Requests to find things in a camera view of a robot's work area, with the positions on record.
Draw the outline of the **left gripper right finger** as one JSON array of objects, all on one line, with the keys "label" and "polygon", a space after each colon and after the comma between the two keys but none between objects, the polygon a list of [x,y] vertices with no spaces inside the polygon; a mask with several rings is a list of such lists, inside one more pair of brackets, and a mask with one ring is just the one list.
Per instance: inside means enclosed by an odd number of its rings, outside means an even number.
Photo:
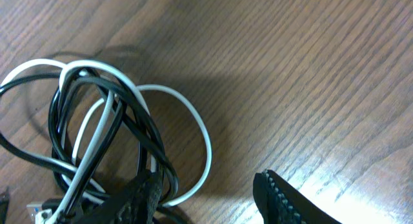
[{"label": "left gripper right finger", "polygon": [[255,174],[253,198],[265,223],[339,223],[273,170]]}]

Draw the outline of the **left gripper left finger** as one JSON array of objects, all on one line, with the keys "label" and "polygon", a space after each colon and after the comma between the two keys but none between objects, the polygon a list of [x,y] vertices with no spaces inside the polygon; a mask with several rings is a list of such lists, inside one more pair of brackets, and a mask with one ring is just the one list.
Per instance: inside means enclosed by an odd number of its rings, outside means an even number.
[{"label": "left gripper left finger", "polygon": [[145,170],[91,213],[77,220],[80,224],[151,223],[161,199],[162,178]]}]

